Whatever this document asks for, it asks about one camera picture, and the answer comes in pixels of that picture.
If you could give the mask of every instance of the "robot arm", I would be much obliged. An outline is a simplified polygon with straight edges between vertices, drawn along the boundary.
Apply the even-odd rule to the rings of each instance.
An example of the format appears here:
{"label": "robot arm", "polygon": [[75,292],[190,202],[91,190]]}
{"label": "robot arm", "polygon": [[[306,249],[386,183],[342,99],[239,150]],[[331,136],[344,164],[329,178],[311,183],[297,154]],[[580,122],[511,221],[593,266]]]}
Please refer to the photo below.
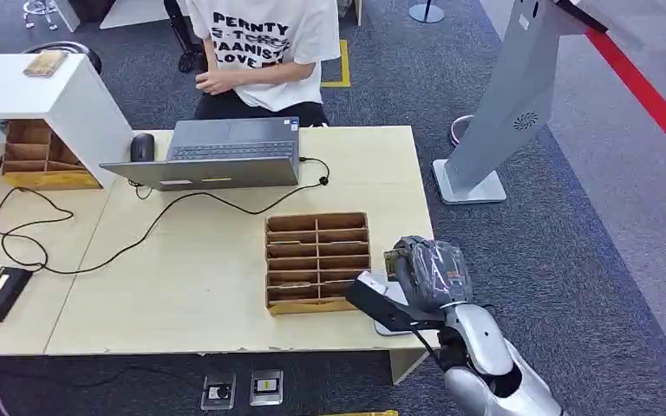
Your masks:
{"label": "robot arm", "polygon": [[435,359],[468,416],[566,415],[491,314],[470,303],[471,282],[456,247],[405,237],[387,254],[408,305],[386,297],[366,272],[346,298],[389,330],[438,329],[441,351]]}

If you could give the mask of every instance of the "computer mouse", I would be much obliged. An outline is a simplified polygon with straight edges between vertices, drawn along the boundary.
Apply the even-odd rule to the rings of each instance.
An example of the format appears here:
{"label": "computer mouse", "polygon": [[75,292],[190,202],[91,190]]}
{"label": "computer mouse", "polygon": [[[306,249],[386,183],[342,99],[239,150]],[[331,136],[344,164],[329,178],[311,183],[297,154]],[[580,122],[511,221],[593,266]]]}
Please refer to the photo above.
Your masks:
{"label": "computer mouse", "polygon": [[140,133],[131,140],[132,162],[154,162],[154,136]]}

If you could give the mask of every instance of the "floor socket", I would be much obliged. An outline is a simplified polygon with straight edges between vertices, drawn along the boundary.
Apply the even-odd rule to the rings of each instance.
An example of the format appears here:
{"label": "floor socket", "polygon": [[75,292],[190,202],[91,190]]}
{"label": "floor socket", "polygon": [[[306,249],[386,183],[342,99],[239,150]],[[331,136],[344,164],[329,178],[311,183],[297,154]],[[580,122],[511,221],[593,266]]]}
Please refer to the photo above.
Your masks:
{"label": "floor socket", "polygon": [[282,403],[282,370],[251,373],[251,405],[271,406]]}
{"label": "floor socket", "polygon": [[236,395],[236,374],[211,374],[203,382],[201,410],[233,409],[233,397]]}

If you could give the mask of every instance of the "cardboard organizer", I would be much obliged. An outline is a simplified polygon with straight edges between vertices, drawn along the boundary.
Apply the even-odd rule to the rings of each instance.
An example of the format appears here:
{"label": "cardboard organizer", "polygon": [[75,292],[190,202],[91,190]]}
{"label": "cardboard organizer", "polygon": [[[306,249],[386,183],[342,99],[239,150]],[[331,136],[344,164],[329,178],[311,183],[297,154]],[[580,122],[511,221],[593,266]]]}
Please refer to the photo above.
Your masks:
{"label": "cardboard organizer", "polygon": [[371,270],[366,214],[268,218],[266,262],[272,315],[355,309],[344,292]]}
{"label": "cardboard organizer", "polygon": [[44,120],[10,120],[3,178],[36,190],[95,189],[101,185]]}

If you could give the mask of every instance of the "person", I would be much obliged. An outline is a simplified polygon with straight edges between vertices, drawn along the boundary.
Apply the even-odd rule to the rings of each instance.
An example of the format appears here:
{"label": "person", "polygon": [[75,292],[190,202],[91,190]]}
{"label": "person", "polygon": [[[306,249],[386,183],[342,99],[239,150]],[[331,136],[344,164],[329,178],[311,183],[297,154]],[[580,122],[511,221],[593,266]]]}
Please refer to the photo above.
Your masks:
{"label": "person", "polygon": [[186,0],[208,71],[196,120],[291,117],[328,123],[321,62],[340,57],[336,0]]}

